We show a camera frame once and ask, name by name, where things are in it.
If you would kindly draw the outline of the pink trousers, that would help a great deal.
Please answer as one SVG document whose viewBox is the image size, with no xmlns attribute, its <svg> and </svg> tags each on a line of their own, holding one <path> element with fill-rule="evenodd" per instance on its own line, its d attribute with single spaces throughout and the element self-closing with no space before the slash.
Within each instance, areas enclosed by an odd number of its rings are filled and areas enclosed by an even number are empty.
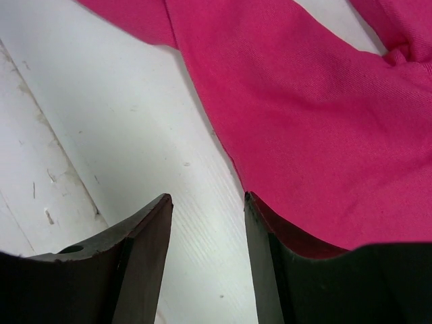
<svg viewBox="0 0 432 324">
<path fill-rule="evenodd" d="M 353 249 L 431 239 L 431 2 L 355 1 L 359 51 L 294 1 L 85 1 L 184 58 L 247 191 Z"/>
</svg>

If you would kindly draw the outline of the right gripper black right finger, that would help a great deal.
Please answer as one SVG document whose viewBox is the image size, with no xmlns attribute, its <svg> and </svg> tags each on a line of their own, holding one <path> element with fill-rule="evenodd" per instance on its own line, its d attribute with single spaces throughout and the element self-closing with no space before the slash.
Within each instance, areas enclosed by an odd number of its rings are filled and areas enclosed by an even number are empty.
<svg viewBox="0 0 432 324">
<path fill-rule="evenodd" d="M 431 244 L 345 250 L 286 221 L 252 192 L 244 218 L 260 323 L 430 323 Z"/>
</svg>

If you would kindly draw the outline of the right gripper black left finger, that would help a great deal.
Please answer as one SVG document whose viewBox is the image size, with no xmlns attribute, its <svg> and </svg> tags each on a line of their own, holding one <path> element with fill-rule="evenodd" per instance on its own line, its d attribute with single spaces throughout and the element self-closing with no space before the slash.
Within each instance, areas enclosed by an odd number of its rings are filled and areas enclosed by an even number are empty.
<svg viewBox="0 0 432 324">
<path fill-rule="evenodd" d="M 171 233 L 162 194 L 57 253 L 1 254 L 2 323 L 153 323 Z"/>
</svg>

